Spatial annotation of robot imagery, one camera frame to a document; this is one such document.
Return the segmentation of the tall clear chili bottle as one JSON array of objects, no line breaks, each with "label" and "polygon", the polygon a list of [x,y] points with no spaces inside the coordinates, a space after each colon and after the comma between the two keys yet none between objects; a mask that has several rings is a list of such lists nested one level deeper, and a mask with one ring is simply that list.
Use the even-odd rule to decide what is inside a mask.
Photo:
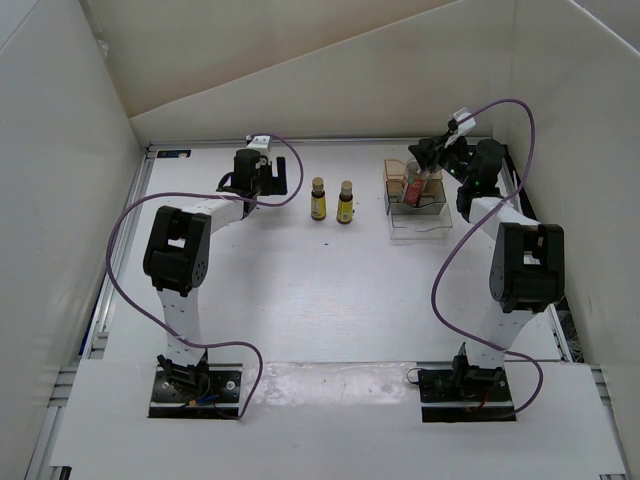
[{"label": "tall clear chili bottle", "polygon": [[422,170],[415,159],[406,163],[401,191],[401,200],[404,204],[413,207],[419,205],[428,177],[429,172]]}]

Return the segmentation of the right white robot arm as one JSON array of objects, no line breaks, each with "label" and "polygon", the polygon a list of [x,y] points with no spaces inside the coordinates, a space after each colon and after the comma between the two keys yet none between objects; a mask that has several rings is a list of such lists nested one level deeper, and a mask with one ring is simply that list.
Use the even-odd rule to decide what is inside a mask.
[{"label": "right white robot arm", "polygon": [[471,148],[463,136],[444,135],[421,139],[408,150],[422,170],[448,173],[460,183],[456,208],[471,225],[463,239],[481,230],[495,241],[488,279],[492,307],[480,331],[464,335],[470,341],[467,365],[449,375],[452,393],[470,400],[485,387],[482,371],[501,369],[524,326],[563,297],[564,231],[526,217],[500,193],[506,148],[499,142],[484,139]]}]

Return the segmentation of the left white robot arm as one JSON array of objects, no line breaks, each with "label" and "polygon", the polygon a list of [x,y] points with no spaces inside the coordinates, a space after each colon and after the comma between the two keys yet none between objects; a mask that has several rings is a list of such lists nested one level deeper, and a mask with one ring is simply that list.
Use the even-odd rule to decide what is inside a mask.
[{"label": "left white robot arm", "polygon": [[175,388],[188,400],[206,395],[210,377],[198,314],[198,288],[208,271],[210,237],[246,218],[260,196],[287,193],[286,161],[270,158],[271,138],[254,137],[236,152],[233,170],[223,176],[223,199],[205,200],[184,209],[162,206],[154,219],[143,259],[160,298],[167,334],[166,353],[158,357],[165,371],[177,371]]}]

